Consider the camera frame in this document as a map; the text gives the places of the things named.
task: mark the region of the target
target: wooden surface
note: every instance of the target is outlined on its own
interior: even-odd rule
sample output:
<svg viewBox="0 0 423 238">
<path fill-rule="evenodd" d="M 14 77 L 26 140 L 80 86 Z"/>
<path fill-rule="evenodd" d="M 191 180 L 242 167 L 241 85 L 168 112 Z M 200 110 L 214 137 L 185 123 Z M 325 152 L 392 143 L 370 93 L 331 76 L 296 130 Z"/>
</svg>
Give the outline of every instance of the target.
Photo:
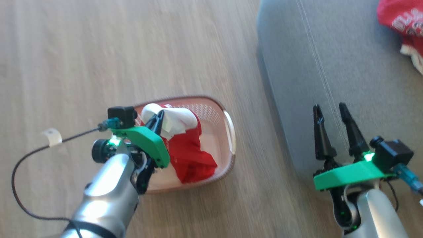
<svg viewBox="0 0 423 238">
<path fill-rule="evenodd" d="M 11 193 L 13 165 L 46 143 L 41 131 L 70 136 L 94 127 L 110 106 L 187 94 L 216 97 L 231 114 L 235 167 L 213 185 L 142 197 L 127 237 L 340 237 L 330 203 L 304 187 L 287 156 L 260 71 L 258 5 L 0 1 L 0 237 L 46 237 L 65 226 L 30 218 Z M 22 201 L 37 214 L 71 216 L 99 169 L 91 145 L 106 136 L 94 133 L 24 163 L 17 174 Z M 414 238 L 423 233 L 417 201 L 402 199 L 399 212 Z"/>
</svg>

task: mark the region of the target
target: basket handle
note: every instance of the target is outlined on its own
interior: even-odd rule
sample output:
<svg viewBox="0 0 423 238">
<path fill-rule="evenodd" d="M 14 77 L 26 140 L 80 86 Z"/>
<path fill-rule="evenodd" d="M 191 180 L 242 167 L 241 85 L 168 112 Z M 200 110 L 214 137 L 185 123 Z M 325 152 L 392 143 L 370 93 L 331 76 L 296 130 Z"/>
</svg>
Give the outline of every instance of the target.
<svg viewBox="0 0 423 238">
<path fill-rule="evenodd" d="M 229 149 L 234 155 L 236 152 L 235 128 L 233 127 L 233 122 L 229 113 L 224 110 L 223 114 L 225 115 L 225 126 L 226 126 L 226 132 L 228 134 L 228 139 L 229 139 Z"/>
</svg>

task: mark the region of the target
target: cable connector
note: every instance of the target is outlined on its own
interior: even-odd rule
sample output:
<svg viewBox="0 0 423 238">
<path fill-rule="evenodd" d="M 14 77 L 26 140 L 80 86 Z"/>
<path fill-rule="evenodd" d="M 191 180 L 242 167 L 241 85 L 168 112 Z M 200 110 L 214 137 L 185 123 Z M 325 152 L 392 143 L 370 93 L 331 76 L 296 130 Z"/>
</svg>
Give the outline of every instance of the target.
<svg viewBox="0 0 423 238">
<path fill-rule="evenodd" d="M 423 190 L 423 184 L 419 181 L 419 177 L 417 177 L 417 175 L 414 174 L 413 171 L 409 170 L 403 163 L 394 167 L 394 173 L 408 184 L 413 192 L 420 193 L 420 191 Z"/>
<path fill-rule="evenodd" d="M 99 131 L 107 131 L 107 129 L 118 129 L 121 126 L 121 121 L 117 117 L 104 120 L 99 123 Z"/>
</svg>

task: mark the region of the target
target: plastic basket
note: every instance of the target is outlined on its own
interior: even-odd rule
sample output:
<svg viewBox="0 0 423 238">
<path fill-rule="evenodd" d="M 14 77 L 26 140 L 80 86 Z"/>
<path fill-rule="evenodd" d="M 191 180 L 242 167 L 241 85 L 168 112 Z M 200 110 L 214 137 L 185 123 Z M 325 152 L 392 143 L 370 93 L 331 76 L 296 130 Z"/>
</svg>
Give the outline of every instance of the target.
<svg viewBox="0 0 423 238">
<path fill-rule="evenodd" d="M 220 102 L 206 96 L 167 98 L 135 106 L 138 115 L 149 103 L 169 104 L 174 108 L 188 108 L 193 111 L 198 116 L 202 127 L 201 149 L 213 156 L 217 168 L 213 176 L 206 180 L 182 184 L 177 178 L 175 170 L 169 164 L 168 168 L 159 169 L 152 175 L 147 190 L 148 194 L 198 187 L 220 180 L 232 170 L 236 151 L 235 129 L 231 117 Z"/>
</svg>

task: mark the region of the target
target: green mount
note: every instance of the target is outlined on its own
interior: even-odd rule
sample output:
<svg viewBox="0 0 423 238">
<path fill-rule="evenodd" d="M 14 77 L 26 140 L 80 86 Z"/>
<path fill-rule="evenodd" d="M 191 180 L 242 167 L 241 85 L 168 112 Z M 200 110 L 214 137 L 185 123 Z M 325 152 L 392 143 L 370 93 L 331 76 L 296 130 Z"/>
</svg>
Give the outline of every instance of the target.
<svg viewBox="0 0 423 238">
<path fill-rule="evenodd" d="M 390 176 L 392 174 L 384 174 L 372 161 L 360 161 L 316 175 L 314 186 L 320 191 Z"/>
<path fill-rule="evenodd" d="M 128 138 L 142 148 L 156 162 L 159 168 L 166 168 L 170 162 L 169 152 L 162 138 L 147 127 L 131 127 L 128 129 L 110 129 L 118 137 Z"/>
</svg>

